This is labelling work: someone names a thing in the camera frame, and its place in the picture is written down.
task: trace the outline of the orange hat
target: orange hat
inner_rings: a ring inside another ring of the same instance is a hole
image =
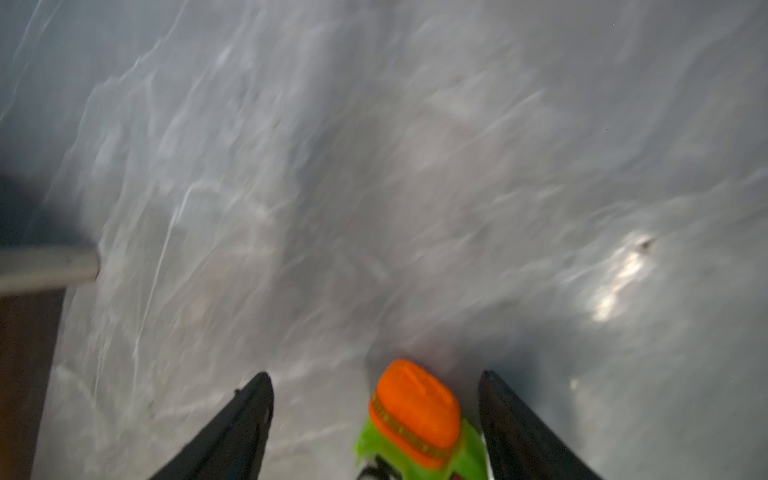
[[[368,412],[373,425],[414,462],[440,468],[461,428],[456,397],[408,360],[395,360],[379,379]]]

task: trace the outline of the toy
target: toy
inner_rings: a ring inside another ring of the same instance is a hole
[[[396,360],[379,379],[355,444],[358,480],[488,480],[485,446],[453,394],[424,369]]]

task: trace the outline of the orange cap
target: orange cap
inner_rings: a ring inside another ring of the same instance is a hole
[[[456,397],[408,360],[395,360],[379,379],[368,411],[373,425],[408,457],[440,468],[451,457],[461,428]]]

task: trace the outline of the marble floor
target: marble floor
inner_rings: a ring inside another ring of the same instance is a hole
[[[471,419],[498,370],[606,479],[767,477],[767,25],[760,0],[2,0],[2,172],[102,259],[33,478],[146,478],[261,370],[260,478],[353,478],[397,356]]]

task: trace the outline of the brown wooden surface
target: brown wooden surface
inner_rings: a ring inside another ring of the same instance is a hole
[[[64,290],[0,297],[0,478],[29,478]]]

